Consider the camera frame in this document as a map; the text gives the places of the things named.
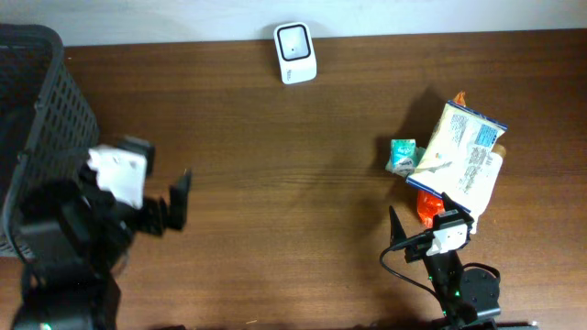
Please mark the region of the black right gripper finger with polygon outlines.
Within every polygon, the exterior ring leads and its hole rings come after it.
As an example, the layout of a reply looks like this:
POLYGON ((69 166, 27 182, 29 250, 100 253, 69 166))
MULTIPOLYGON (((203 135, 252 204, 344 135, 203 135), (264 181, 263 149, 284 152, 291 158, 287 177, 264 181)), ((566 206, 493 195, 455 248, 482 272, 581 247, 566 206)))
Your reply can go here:
POLYGON ((446 192, 441 194, 441 198, 444 205, 444 212, 439 215, 440 217, 463 217, 464 210, 461 208, 460 205, 454 202, 446 192))
POLYGON ((389 206, 389 216, 391 223, 390 248, 391 250, 398 250, 402 248, 402 244, 405 242, 407 237, 399 217, 391 205, 389 206))

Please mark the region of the orange spaghetti pack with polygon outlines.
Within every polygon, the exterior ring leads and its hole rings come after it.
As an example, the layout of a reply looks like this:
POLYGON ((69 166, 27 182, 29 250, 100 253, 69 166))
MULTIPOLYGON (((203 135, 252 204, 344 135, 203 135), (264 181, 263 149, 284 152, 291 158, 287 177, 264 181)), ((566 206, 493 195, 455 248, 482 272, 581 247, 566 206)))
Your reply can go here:
POLYGON ((454 104, 446 102, 427 146, 417 150, 415 173, 424 176, 418 181, 426 186, 426 190, 418 192, 416 210, 422 224, 428 228, 432 226, 433 216, 445 211, 440 195, 455 190, 466 119, 454 104))

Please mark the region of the cream blue snack bag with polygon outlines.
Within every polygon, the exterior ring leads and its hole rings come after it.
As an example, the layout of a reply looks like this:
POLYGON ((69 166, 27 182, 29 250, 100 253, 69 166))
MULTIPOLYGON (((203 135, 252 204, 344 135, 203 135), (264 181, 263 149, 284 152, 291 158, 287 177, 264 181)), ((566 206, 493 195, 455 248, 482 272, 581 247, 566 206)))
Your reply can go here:
POLYGON ((508 126, 447 101, 426 151, 406 182, 439 198, 443 193, 473 218, 485 212, 504 157, 494 152, 508 126))

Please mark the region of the teal tissue pack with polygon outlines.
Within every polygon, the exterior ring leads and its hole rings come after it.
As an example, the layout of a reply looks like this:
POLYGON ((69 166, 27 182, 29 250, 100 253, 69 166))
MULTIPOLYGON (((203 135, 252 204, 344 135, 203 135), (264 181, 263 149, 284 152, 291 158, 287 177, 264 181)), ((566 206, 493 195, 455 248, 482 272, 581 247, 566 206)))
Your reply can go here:
POLYGON ((411 159, 411 158, 402 158, 399 159, 397 162, 394 162, 390 159, 386 165, 385 169, 390 173, 399 175, 401 177, 407 177, 408 175, 412 174, 415 169, 417 168, 420 160, 419 159, 411 159))
POLYGON ((414 139, 393 139, 391 141, 391 164, 393 169, 413 167, 416 161, 414 139))

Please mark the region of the white tube gold cap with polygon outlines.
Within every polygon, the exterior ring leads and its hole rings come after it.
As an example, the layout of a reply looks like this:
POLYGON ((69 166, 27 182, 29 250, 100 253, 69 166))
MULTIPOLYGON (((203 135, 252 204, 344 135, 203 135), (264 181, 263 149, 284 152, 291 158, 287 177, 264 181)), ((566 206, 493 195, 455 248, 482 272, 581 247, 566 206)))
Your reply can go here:
POLYGON ((500 144, 495 144, 492 149, 492 153, 498 155, 502 159, 505 158, 506 155, 506 148, 500 144))

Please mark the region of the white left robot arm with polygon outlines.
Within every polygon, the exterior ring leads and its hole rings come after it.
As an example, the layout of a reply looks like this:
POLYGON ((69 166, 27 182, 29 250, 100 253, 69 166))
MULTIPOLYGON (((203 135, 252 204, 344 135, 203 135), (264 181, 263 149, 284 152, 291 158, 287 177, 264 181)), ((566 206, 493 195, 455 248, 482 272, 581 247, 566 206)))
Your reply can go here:
POLYGON ((21 277, 14 329, 114 329, 121 290, 113 273, 135 235, 183 230, 192 173, 169 188, 170 198, 144 198, 140 208, 97 185, 83 166, 79 181, 48 181, 20 206, 21 236, 34 259, 21 277))

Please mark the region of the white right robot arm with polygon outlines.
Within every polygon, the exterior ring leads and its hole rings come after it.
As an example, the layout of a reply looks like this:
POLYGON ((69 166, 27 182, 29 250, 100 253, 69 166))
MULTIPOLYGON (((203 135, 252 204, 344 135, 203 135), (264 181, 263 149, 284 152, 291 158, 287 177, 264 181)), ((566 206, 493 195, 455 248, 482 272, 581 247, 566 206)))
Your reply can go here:
POLYGON ((434 322, 437 329, 494 329, 501 313, 498 303, 501 274, 481 263, 463 264, 458 251, 471 241, 472 216, 459 204, 441 195, 445 210, 433 217, 427 230, 408 237, 397 213, 389 208, 390 246, 380 255, 382 267, 394 276, 432 294, 443 317, 434 322), (406 262, 424 263, 432 286, 412 280, 391 269, 384 257, 402 250, 406 262))

